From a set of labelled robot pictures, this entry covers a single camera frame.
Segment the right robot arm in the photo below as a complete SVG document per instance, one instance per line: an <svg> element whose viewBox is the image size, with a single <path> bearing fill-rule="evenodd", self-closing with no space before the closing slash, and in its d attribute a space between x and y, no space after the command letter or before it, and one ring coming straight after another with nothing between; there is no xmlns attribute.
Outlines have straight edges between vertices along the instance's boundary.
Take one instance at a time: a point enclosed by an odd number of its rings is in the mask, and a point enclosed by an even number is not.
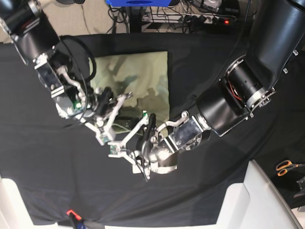
<svg viewBox="0 0 305 229"><path fill-rule="evenodd" d="M37 0L2 0L0 26L11 39L25 65L33 61L41 83L55 102L59 116L86 123L109 118L113 93L109 87L93 90L90 81L97 73L96 60L80 39L58 36ZM79 45L92 63L84 76L65 40Z"/></svg>

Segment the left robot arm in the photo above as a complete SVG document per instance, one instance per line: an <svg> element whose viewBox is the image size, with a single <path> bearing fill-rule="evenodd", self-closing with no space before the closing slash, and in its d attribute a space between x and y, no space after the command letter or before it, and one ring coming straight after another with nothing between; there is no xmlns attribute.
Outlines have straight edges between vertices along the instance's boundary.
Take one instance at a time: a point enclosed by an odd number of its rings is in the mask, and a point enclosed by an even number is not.
<svg viewBox="0 0 305 229"><path fill-rule="evenodd" d="M304 34L304 1L263 1L246 53L226 66L223 76L200 94L191 110L160 126L155 124L155 115L148 117L141 150L132 155L144 178L173 172L177 154L196 148L203 134L223 136L266 106Z"/></svg>

